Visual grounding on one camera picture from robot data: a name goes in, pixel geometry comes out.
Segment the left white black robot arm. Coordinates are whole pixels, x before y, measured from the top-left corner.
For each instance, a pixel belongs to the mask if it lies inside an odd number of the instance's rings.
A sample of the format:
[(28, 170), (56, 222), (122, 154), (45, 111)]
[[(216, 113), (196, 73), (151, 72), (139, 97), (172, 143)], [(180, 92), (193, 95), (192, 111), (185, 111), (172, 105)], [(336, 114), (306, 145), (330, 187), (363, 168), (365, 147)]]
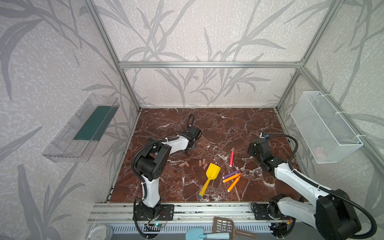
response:
[(143, 197), (134, 204), (134, 221), (153, 220), (161, 214), (159, 178), (166, 168), (169, 155), (194, 150), (201, 136), (199, 128), (189, 126), (174, 137), (160, 140), (150, 138), (135, 154), (131, 170), (142, 183)]

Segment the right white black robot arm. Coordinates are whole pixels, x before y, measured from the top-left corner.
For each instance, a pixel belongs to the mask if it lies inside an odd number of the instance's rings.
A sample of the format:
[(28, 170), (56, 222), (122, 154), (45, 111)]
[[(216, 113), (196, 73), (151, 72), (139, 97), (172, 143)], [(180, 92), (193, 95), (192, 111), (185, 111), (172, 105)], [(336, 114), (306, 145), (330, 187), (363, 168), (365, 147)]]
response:
[(275, 157), (270, 148), (270, 137), (261, 137), (250, 143), (248, 154), (278, 180), (298, 192), (307, 203), (278, 195), (269, 200), (265, 213), (279, 220), (289, 216), (318, 230), (325, 240), (363, 240), (373, 237), (378, 229), (375, 218), (363, 207), (350, 200), (338, 189), (324, 187), (300, 173), (288, 161)]

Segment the pink marker pen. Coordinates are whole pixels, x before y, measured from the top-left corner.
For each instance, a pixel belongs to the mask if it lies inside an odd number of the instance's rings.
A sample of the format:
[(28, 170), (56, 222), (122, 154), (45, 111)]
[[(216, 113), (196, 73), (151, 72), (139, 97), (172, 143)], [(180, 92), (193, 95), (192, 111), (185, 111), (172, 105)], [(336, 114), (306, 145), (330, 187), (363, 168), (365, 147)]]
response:
[(229, 166), (230, 166), (230, 167), (233, 166), (233, 162), (234, 162), (234, 154), (235, 154), (235, 148), (232, 148), (232, 150), (231, 150), (231, 157), (230, 157), (230, 163), (229, 163)]

